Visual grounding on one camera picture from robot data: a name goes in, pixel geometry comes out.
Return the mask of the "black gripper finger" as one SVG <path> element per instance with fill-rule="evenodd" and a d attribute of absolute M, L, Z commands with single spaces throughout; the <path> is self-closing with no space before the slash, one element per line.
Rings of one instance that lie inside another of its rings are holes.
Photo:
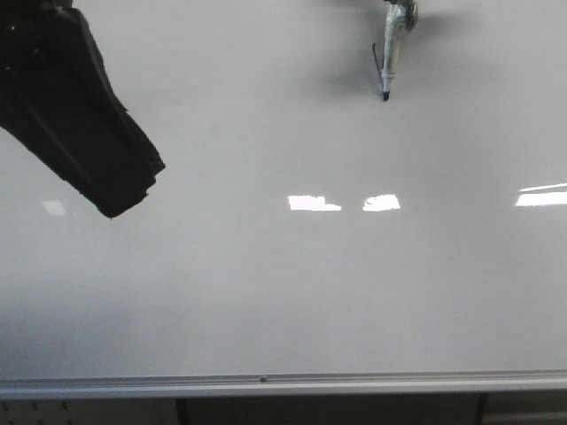
<path fill-rule="evenodd" d="M 166 167 L 71 1 L 1 3 L 1 127 L 107 218 L 141 203 Z"/>

